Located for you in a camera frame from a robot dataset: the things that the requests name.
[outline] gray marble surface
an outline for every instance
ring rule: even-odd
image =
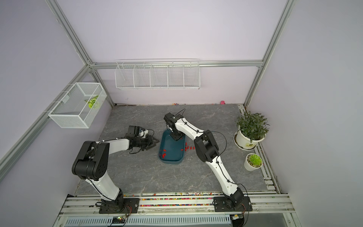
[[[183,116],[203,130],[219,131],[227,138],[227,149],[221,158],[228,173],[235,182],[242,183],[247,190],[266,190],[261,170],[249,172],[243,167],[248,151],[242,151],[233,142],[237,131],[235,124],[240,111],[236,104],[227,105],[176,105],[176,106],[116,106],[103,129],[100,140],[123,137],[129,125],[137,125],[155,131],[154,137],[161,140],[166,130],[164,115],[176,114],[186,108]],[[213,133],[220,148],[224,149],[225,139]],[[188,146],[193,146],[190,138]],[[222,191],[212,170],[196,155],[195,150],[187,150],[184,160],[177,165],[164,164],[158,159],[160,143],[148,151],[129,154],[121,151],[109,156],[108,174],[124,193],[158,192],[202,192]],[[97,194],[85,181],[81,181],[76,195]]]

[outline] plastic tray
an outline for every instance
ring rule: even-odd
[[[170,131],[165,130],[160,142],[158,157],[166,164],[179,164],[184,158],[184,148],[185,135],[182,136],[178,141],[175,141],[173,138],[171,138]]]

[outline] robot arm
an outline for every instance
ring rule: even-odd
[[[101,195],[100,213],[118,213],[123,205],[123,194],[107,173],[110,154],[139,147],[148,150],[158,143],[146,130],[139,126],[129,126],[125,137],[107,141],[86,141],[72,166],[72,173],[91,184]]]
[[[212,169],[222,186],[223,193],[229,203],[229,207],[239,207],[243,200],[243,192],[237,187],[229,176],[219,155],[219,148],[214,136],[209,130],[201,130],[190,124],[181,114],[168,113],[164,120],[172,131],[170,133],[174,140],[180,139],[184,134],[194,140],[195,150],[199,159]]]

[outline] wire basket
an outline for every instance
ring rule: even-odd
[[[61,128],[88,129],[106,97],[100,83],[75,83],[48,116]]]
[[[199,63],[117,65],[116,87],[130,89],[199,89]]]

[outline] small white pot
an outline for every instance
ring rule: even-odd
[[[245,159],[245,163],[243,164],[243,166],[245,167],[246,170],[248,171],[253,171],[253,170],[256,170],[256,169],[259,169],[261,168],[261,166],[263,165],[263,163],[261,163],[261,166],[256,168],[256,167],[253,167],[251,166],[248,161],[247,161],[247,157],[250,155],[250,154],[255,154],[255,153],[249,153],[247,156],[246,156],[246,159]]]
[[[260,140],[251,140],[247,137],[245,137],[242,133],[240,128],[238,127],[238,131],[237,131],[237,136],[236,136],[236,143],[238,146],[242,147],[245,150],[253,150],[258,142],[261,142],[262,140],[264,140],[266,138],[266,134],[265,137],[260,139]]]

